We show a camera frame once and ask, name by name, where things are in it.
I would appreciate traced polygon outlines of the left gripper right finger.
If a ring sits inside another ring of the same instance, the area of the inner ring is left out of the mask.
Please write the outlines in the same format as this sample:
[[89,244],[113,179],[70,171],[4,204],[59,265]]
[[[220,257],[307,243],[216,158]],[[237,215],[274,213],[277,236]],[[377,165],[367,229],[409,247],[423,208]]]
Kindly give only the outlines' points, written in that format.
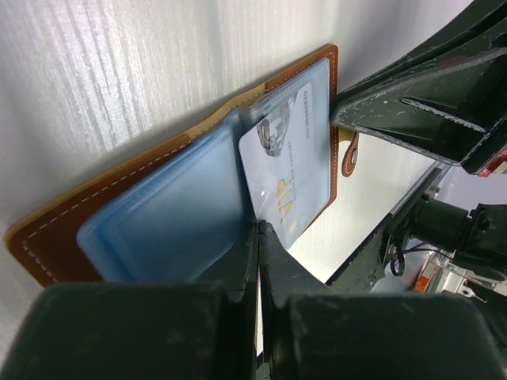
[[479,310],[457,295],[341,295],[258,235],[265,358],[273,379],[503,379]]

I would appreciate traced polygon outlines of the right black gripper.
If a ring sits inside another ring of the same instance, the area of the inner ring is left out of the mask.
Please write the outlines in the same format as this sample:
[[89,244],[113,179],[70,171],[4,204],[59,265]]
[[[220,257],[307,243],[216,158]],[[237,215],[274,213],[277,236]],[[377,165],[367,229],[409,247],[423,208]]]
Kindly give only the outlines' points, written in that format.
[[[433,59],[342,94],[331,121],[447,165],[480,174],[506,151],[506,53]],[[474,210],[412,196],[389,220],[380,258],[401,276],[426,253],[414,290],[482,301],[473,286],[506,296],[506,206]]]

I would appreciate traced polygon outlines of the white VIP credit card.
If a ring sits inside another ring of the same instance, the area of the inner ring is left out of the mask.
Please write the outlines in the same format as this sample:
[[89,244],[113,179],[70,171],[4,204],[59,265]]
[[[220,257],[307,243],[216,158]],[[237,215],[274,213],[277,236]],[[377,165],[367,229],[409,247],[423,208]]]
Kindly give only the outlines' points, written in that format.
[[238,148],[257,220],[269,222],[290,248],[330,198],[330,131],[325,96],[306,82],[291,91]]

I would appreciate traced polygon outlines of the brown leather card holder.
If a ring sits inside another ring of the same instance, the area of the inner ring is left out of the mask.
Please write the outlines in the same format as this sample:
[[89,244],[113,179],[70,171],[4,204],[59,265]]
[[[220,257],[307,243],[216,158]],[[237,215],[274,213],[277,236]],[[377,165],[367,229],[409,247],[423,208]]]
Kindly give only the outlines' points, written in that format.
[[[326,110],[337,92],[337,59],[337,46],[328,44],[231,98],[187,131],[27,216],[7,231],[6,248],[43,287],[196,278],[260,222],[240,138],[306,82],[325,91],[314,106]],[[327,123],[330,198],[308,228],[335,201],[339,175],[354,170],[338,149],[341,141],[356,148],[357,134]]]

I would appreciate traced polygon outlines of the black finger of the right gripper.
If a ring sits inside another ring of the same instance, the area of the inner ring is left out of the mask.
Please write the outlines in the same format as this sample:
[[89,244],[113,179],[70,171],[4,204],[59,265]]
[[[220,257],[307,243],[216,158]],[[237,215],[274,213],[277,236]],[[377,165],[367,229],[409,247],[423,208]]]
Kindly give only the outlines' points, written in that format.
[[506,18],[506,2],[500,0],[478,0],[471,2],[462,12],[443,28],[416,46],[390,65],[341,91],[335,98],[340,103],[381,81],[435,59],[444,53],[465,44],[479,34],[492,28]]

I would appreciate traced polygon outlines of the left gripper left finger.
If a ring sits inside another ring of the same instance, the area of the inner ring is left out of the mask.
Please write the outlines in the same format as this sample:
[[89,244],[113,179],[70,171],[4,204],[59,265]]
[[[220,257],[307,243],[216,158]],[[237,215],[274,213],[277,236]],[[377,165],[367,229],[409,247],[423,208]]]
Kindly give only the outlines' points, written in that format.
[[197,279],[65,283],[32,304],[4,379],[252,379],[259,227]]

